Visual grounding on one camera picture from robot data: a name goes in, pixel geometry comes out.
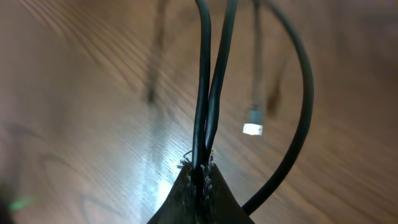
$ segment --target wood grain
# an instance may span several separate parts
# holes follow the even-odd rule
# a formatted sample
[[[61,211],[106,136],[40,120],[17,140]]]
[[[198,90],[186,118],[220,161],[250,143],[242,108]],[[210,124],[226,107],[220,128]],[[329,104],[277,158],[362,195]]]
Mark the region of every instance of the wood grain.
[[[313,122],[287,179],[251,218],[397,223],[398,5],[279,5],[312,62]],[[209,7],[214,68],[225,2]],[[261,17],[264,99],[282,74],[277,114],[263,137],[242,134],[254,36],[241,1],[214,146],[241,205],[283,158],[302,99],[292,44],[270,12]],[[194,1],[0,1],[0,189],[35,200],[17,222],[146,223],[191,148],[199,46]]]

